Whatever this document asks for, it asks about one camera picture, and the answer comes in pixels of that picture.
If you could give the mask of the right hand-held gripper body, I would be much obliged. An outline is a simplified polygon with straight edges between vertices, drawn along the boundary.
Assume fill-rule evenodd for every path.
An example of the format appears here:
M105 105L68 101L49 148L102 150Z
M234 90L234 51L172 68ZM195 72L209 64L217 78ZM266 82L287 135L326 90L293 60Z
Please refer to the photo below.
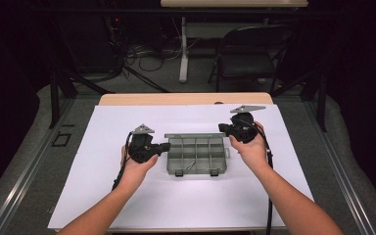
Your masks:
M231 111L233 117L232 121L232 133L231 135L236 138L237 141L243 143L249 143L260 135L263 140L266 140L265 134L255 124L253 111L263 110L264 106L249 106L242 105Z

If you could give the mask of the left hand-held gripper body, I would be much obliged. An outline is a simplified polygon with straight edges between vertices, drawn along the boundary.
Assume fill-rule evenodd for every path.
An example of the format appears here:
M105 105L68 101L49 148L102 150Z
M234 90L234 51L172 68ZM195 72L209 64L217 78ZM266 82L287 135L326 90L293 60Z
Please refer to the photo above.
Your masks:
M145 124L139 125L131 132L128 153L134 161L142 164L160 153L159 145L152 143L152 133L154 130Z

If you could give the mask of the grey plastic compartment box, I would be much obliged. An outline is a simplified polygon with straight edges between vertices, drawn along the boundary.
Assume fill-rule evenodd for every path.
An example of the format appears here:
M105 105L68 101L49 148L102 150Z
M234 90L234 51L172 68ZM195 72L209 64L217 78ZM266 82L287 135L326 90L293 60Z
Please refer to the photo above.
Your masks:
M170 143L166 169L170 175L182 177L187 174L220 176L227 170L228 149L224 135L220 133L166 134ZM189 170L185 167L196 164Z

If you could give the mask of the person's right hand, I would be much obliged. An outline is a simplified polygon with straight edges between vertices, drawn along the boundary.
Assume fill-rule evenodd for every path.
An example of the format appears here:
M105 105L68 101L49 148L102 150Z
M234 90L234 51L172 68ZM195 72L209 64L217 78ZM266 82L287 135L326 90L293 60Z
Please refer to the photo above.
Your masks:
M263 127L258 122L257 128L258 134L248 143L239 142L234 136L229 136L231 146L238 152L243 162L252 172L257 172L268 166L266 143L261 135Z

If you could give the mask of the person's left hand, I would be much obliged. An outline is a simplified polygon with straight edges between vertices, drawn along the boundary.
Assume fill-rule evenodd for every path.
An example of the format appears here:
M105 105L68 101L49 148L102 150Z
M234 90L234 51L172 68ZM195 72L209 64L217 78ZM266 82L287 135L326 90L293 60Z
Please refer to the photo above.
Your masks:
M147 172L157 163L159 156L154 155L145 163L138 163L126 152L126 148L121 148L121 164L124 167L122 177L118 183L119 191L133 194L142 184Z

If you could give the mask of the white board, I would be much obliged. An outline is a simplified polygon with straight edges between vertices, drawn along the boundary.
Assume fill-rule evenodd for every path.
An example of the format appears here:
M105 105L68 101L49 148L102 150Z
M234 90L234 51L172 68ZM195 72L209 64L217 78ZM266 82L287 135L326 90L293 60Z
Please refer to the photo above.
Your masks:
M168 133L216 133L227 123L232 104L180 106L98 106L77 150L63 192L49 221L59 230L92 207L113 186L120 150L128 133L140 124L154 129L162 143ZM159 157L142 185L113 222L114 231L242 230L283 226L268 206L261 184L228 147L227 170L220 176L175 177Z

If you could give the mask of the light wooden table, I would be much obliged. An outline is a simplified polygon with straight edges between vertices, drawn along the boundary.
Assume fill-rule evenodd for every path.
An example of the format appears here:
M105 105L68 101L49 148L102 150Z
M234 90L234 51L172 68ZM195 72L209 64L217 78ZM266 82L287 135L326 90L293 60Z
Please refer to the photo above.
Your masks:
M160 105L212 105L212 104L272 104L265 92L229 93L135 93L106 94L100 106L160 106Z

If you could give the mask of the black folding chair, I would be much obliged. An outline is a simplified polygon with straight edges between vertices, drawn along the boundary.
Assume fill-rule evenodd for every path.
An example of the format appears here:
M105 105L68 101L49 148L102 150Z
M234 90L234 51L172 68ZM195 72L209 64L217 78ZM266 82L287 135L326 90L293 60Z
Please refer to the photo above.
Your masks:
M220 41L208 83L215 77L215 91L222 80L271 79L273 91L277 73L295 32L288 26L249 25L229 31Z

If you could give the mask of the black metal stand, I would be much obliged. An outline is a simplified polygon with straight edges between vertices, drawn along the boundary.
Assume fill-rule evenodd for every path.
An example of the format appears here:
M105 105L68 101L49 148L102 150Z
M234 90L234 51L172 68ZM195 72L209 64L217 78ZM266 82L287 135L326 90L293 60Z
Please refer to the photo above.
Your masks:
M325 73L321 70L311 70L304 75L287 82L280 88L276 88L274 91L270 92L272 97L279 96L292 88L296 87L298 84L303 84L304 88L300 92L300 98L302 101L312 101L314 96L317 96L315 101L316 106L316 121L320 129L325 132L325 108L326 108L326 84L327 78Z
M100 87L99 85L84 78L82 75L71 70L55 70L50 76L50 98L51 98L51 123L50 128L53 128L61 117L60 97L59 92L62 92L68 99L75 99L78 91L73 83L78 82L87 88L105 95L111 94L111 91Z

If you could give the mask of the dark equipment cabinet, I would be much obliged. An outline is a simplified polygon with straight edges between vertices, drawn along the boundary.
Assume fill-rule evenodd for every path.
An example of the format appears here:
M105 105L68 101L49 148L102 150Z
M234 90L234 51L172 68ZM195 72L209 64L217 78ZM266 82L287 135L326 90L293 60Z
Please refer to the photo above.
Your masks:
M61 15L55 18L80 73L113 73L118 60L103 17Z

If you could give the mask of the desk with white leg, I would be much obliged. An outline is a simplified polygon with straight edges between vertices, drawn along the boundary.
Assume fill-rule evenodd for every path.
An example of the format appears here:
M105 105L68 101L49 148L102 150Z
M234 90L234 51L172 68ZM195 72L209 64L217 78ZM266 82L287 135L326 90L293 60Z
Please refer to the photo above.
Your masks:
M305 8L307 0L161 0L161 6L170 10L252 10L252 9L298 9ZM179 81L188 80L188 38L222 38L230 29L241 23L192 23L181 18L181 63Z

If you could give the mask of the aluminium floor rail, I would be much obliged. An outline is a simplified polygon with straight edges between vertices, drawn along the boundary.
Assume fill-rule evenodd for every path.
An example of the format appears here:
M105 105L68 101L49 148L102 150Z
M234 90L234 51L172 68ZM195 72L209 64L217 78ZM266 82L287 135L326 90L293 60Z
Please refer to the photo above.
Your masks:
M317 122L317 115L315 107L312 103L304 103L305 110L309 115L309 119L314 126L317 135L321 139L323 146L326 148L329 165L337 180L346 204L351 211L352 218L357 225L361 235L376 235L370 219L368 218L364 206L356 194L353 185L344 169L344 166L338 156L335 148L333 147L328 135L322 130Z
M67 117L73 104L73 99L62 102L60 117L50 128L51 105L41 102L31 128L0 178L0 235L4 233L21 204L44 161L51 141L55 139L61 122Z

